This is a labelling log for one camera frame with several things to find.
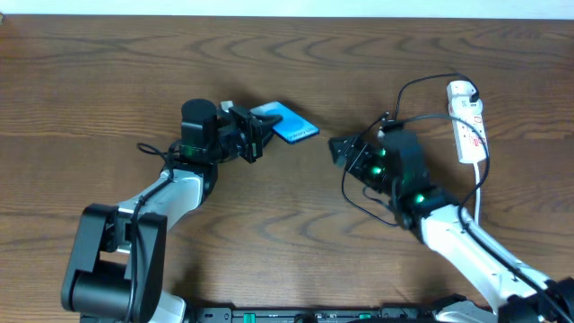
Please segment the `blue Galaxy smartphone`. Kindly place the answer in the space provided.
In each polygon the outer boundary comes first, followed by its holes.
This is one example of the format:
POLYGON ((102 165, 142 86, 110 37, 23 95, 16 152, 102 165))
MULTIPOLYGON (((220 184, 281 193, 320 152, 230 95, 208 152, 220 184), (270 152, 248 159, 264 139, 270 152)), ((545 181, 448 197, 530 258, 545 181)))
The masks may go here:
POLYGON ((296 144, 319 134, 319 128, 289 109, 279 101, 273 101, 250 110, 258 116, 281 116, 273 131, 287 144, 296 144))

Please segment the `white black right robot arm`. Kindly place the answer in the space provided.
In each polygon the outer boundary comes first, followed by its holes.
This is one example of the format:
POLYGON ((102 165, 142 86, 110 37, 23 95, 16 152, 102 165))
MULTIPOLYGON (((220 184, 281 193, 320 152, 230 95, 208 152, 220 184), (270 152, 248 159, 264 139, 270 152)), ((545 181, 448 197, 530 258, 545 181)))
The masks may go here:
POLYGON ((389 197, 397 226, 444 257, 483 296, 500 322, 571 322, 573 280, 553 281, 520 261, 479 227, 446 189, 431 182, 416 134, 359 136, 328 141, 336 164, 389 197))

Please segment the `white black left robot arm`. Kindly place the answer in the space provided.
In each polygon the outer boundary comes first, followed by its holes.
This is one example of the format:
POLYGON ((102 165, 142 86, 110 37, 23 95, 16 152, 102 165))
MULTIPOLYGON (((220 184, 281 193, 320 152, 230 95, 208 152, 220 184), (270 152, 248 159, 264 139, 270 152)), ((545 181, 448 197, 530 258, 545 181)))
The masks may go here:
POLYGON ((219 164, 255 162, 283 119, 205 99, 185 102, 181 115, 181 137, 166 151, 137 145, 162 159, 158 179, 115 205, 88 205, 80 216, 60 301, 82 322, 186 321, 186 302, 162 287, 167 233, 211 194, 219 164))

